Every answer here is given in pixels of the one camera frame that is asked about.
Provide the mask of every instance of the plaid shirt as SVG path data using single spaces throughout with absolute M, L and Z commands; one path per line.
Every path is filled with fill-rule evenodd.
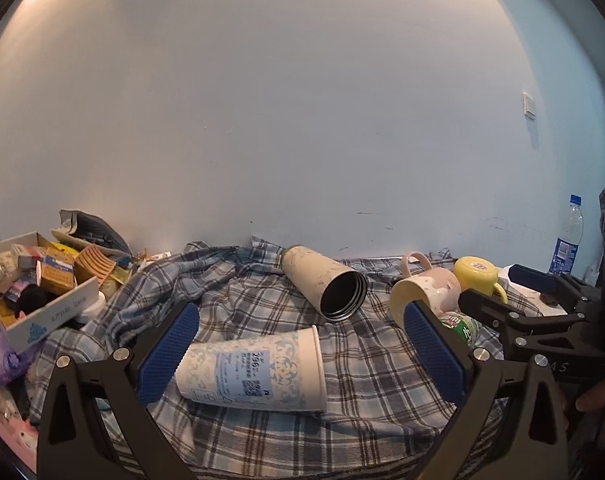
M 184 399 L 171 380 L 162 399 L 148 410 L 198 478 L 404 478 L 455 406 L 441 399 L 404 331 L 388 316 L 391 287 L 401 278 L 399 259 L 345 261 L 367 277 L 367 298 L 349 319 L 329 323 L 284 276 L 281 253 L 279 246 L 258 239 L 241 247 L 211 248 L 198 242 L 138 272 L 82 331 L 66 328 L 49 336 L 31 370 L 36 377 L 32 423 L 39 422 L 60 355 L 77 362 L 105 359 L 188 299 L 200 311 L 196 342 L 316 324 L 328 396 L 325 413 L 235 410 Z M 431 259 L 449 268 L 454 262 L 448 251 Z M 529 316 L 540 315 L 521 295 L 506 289 L 512 306 Z M 484 328 L 477 344 L 502 357 L 491 330 Z M 477 466 L 489 446 L 501 407 L 497 402 L 463 475 Z M 140 473 L 114 415 L 106 409 L 103 419 L 122 462 Z

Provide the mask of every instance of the light switch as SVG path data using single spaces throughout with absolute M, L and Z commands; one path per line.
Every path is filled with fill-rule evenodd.
M 534 100 L 532 99 L 531 95 L 523 93 L 523 108 L 525 109 L 525 117 L 535 121 L 536 110 L 534 108 Z

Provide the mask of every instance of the barcode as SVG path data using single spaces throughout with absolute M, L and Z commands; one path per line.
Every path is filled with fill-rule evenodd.
M 561 260 L 567 259 L 567 251 L 569 251 L 569 244 L 567 244 L 565 242 L 560 242 L 558 244 L 558 257 Z
M 242 380 L 242 389 L 245 392 L 245 397 L 262 397 L 263 393 L 260 389 L 260 381 Z

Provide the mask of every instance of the black fuzzy object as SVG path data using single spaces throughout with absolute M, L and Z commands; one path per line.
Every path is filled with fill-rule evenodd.
M 20 297 L 16 301 L 16 310 L 14 315 L 19 316 L 20 311 L 24 312 L 26 316 L 35 312 L 39 308 L 44 307 L 51 300 L 55 300 L 56 295 L 47 292 L 38 285 L 27 285 L 24 290 L 20 293 Z

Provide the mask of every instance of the yellow mug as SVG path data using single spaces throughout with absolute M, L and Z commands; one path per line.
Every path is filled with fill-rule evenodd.
M 492 296 L 498 294 L 503 303 L 507 303 L 507 293 L 498 284 L 499 270 L 487 260 L 477 256 L 458 258 L 454 264 L 454 274 L 462 290 L 473 288 L 478 292 Z

